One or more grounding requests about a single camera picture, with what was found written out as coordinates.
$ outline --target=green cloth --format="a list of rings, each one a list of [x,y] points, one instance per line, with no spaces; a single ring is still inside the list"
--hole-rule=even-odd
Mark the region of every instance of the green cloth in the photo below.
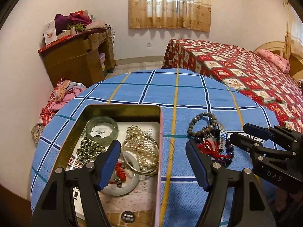
[[[75,27],[76,30],[79,31],[84,31],[85,30],[85,26],[81,23],[78,24],[68,24],[67,25],[67,29],[70,30],[71,28]]]

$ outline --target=tiled floor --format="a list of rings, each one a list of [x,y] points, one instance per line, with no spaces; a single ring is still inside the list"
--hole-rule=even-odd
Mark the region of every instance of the tiled floor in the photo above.
[[[105,79],[109,79],[111,77],[118,76],[120,74],[127,73],[127,72],[161,69],[161,67],[162,67],[162,61],[119,65],[119,66],[115,67],[114,72],[108,73]]]

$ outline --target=tablecloth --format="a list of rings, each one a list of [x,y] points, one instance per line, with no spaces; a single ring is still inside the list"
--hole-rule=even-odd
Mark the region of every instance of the tablecloth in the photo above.
[[[302,91],[296,81],[244,48],[202,40],[171,39],[162,68],[209,76],[275,112],[280,125],[303,131]]]
[[[163,111],[163,161],[161,173],[162,226],[195,226],[207,193],[197,184],[185,154],[190,120],[201,112],[214,113],[227,133],[242,132],[244,123],[278,124],[275,114],[227,86],[185,69],[158,69],[122,74],[99,82],[64,106],[45,127],[31,169],[31,207],[34,210],[61,146],[82,110],[93,103],[156,104]],[[197,131],[206,125],[200,120]],[[278,148],[271,141],[266,147]],[[249,154],[235,148],[231,169],[250,167]],[[269,199],[275,187],[262,182]],[[222,226],[227,225],[232,201],[228,190]]]

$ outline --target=red checkered bedspread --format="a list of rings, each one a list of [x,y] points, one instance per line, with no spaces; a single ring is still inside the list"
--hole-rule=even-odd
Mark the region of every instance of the red checkered bedspread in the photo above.
[[[275,112],[279,124],[303,131],[302,91],[274,64],[244,48],[202,40],[171,39],[162,68],[184,68],[236,89]]]

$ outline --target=pink pillow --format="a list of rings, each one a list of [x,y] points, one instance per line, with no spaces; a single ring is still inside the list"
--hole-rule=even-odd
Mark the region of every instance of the pink pillow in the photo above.
[[[257,50],[257,54],[277,66],[281,72],[288,74],[290,70],[290,65],[288,60],[284,59],[282,56],[274,54],[268,50]]]

